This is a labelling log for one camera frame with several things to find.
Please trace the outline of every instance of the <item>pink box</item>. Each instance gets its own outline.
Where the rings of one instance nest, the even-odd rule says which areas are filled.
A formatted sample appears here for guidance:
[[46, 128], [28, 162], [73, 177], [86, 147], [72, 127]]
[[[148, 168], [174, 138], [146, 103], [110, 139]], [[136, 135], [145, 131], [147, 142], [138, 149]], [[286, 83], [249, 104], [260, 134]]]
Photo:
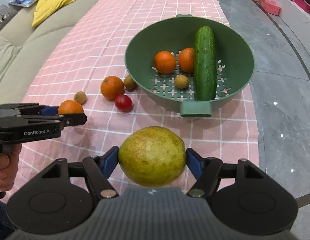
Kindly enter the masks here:
[[299, 7], [301, 7], [305, 12], [310, 14], [310, 4], [304, 0], [293, 0]]
[[259, 5], [268, 13], [278, 15], [280, 7], [276, 0], [259, 0]]

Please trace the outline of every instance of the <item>yellow pillow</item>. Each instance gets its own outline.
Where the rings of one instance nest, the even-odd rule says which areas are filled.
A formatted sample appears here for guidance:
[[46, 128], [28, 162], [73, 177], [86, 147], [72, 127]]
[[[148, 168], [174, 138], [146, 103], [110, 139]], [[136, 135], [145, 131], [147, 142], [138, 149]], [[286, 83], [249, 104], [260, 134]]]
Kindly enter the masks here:
[[38, 0], [32, 27], [37, 27], [58, 9], [75, 1], [76, 0]]

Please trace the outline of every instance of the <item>metal pin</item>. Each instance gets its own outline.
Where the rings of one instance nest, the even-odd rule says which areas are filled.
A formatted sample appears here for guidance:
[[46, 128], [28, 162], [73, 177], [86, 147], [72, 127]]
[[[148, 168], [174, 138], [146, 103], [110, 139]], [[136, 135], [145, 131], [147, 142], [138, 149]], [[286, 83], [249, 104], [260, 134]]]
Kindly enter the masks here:
[[113, 189], [104, 189], [101, 191], [101, 196], [103, 198], [112, 198], [117, 195], [116, 191]]
[[191, 189], [188, 192], [188, 195], [190, 195], [191, 197], [202, 197], [202, 196], [204, 196], [204, 194], [205, 194], [205, 192], [199, 188]]

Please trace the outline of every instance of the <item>logo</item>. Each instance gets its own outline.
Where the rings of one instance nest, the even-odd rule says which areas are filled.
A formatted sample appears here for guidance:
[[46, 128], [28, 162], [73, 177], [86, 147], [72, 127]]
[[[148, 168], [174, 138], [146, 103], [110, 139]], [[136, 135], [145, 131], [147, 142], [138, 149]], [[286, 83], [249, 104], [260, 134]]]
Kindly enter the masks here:
[[24, 132], [25, 136], [30, 136], [30, 135], [38, 135], [38, 134], [46, 134], [46, 133], [50, 133], [51, 130], [50, 129], [45, 129], [45, 130], [34, 130], [31, 132]]
[[150, 189], [147, 193], [154, 196], [154, 194], [156, 194], [158, 191], [155, 189]]

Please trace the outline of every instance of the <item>pink checkered tablecloth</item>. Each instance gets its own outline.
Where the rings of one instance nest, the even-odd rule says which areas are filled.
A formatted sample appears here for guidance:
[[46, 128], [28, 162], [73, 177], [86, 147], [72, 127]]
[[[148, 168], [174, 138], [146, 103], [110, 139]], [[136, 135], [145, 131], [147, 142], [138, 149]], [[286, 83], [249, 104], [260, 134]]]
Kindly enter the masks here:
[[[203, 157], [214, 156], [228, 163], [248, 158], [258, 165], [258, 132], [249, 86], [210, 118], [181, 118], [158, 106], [140, 88], [126, 91], [134, 109], [124, 114], [100, 94], [106, 76], [127, 75], [124, 53], [132, 37], [146, 26], [176, 14], [192, 14], [228, 25], [217, 0], [99, 0], [82, 17], [45, 62], [24, 102], [54, 106], [84, 91], [88, 121], [82, 127], [65, 128], [60, 138], [24, 144], [15, 185], [7, 197], [55, 159], [65, 157], [76, 162], [89, 155], [102, 155], [112, 146], [120, 146], [134, 131], [151, 125], [169, 128]], [[119, 165], [109, 181], [120, 194], [127, 187], [137, 187]], [[172, 185], [187, 190], [194, 181], [185, 170]], [[82, 179], [72, 182], [84, 187]], [[221, 186], [232, 182], [223, 180]]]

